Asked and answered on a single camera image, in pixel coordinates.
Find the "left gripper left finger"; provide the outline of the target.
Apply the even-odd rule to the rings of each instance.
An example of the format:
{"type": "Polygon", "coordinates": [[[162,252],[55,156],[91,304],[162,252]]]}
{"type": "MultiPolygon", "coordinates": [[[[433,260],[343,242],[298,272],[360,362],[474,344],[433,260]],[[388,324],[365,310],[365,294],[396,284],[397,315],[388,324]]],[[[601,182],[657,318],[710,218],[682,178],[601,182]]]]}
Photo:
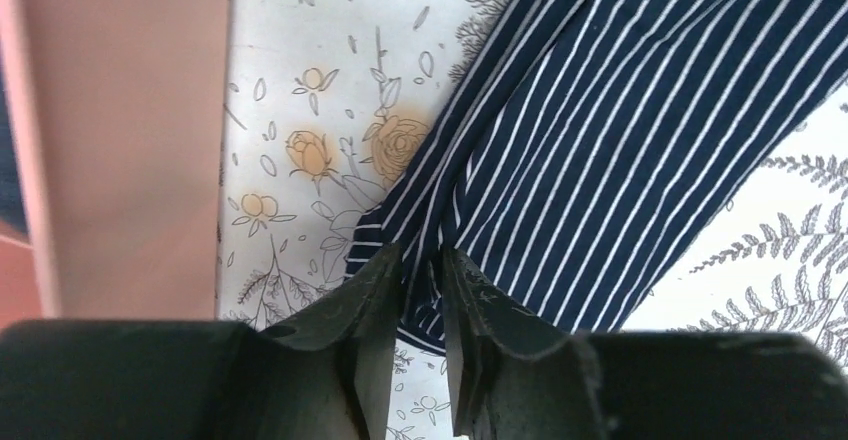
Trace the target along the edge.
{"type": "Polygon", "coordinates": [[[31,320],[1,333],[5,439],[381,439],[402,265],[258,331],[238,321],[31,320]]]}

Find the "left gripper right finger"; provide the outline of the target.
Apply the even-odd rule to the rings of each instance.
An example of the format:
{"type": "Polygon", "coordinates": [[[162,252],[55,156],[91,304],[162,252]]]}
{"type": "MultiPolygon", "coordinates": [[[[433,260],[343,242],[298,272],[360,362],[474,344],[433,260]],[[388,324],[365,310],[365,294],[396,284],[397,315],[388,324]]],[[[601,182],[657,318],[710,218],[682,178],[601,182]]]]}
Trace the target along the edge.
{"type": "Polygon", "coordinates": [[[440,260],[452,427],[472,439],[843,439],[847,384],[801,336],[564,333],[440,260]]]}

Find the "striped navy garment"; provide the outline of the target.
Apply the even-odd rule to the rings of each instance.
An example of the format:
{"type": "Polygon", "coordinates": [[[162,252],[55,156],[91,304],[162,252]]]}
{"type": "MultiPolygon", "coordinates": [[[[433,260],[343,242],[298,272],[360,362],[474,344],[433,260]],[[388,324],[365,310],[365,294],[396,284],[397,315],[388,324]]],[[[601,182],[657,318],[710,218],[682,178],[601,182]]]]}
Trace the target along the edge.
{"type": "Polygon", "coordinates": [[[619,328],[847,74],[847,0],[511,0],[346,272],[403,248],[399,332],[444,349],[440,252],[567,331],[619,328]]]}

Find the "navy underwear beige waistband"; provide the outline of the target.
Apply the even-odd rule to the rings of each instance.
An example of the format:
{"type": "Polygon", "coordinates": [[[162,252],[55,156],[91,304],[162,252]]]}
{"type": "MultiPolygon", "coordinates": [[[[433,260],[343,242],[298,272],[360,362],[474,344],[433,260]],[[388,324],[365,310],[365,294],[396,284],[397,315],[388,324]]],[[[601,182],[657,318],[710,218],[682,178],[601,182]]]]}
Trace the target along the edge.
{"type": "Polygon", "coordinates": [[[1,77],[1,219],[15,232],[28,234],[4,77],[1,77]]]}

